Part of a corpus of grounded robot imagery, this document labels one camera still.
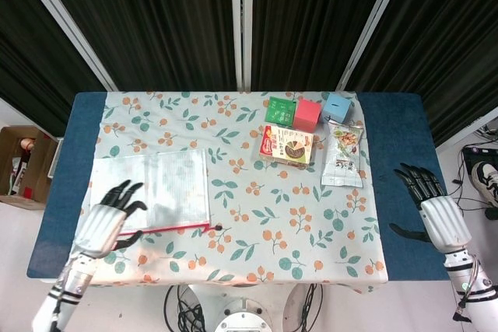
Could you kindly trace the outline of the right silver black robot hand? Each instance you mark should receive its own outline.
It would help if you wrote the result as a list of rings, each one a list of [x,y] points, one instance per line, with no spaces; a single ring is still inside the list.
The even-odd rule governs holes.
[[[391,223],[392,231],[406,239],[432,245],[441,253],[453,253],[464,249],[472,235],[456,202],[443,189],[440,181],[423,167],[400,164],[395,175],[408,189],[422,219],[423,231],[409,231]]]

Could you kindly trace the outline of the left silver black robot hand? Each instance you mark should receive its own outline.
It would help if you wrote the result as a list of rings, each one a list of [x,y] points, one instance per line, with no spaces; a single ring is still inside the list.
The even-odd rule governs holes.
[[[147,210],[143,201],[130,203],[132,195],[143,186],[130,180],[111,188],[96,204],[73,240],[71,257],[86,255],[94,259],[105,258],[111,251],[128,248],[144,234],[137,230],[127,239],[118,239],[125,221],[137,210]]]

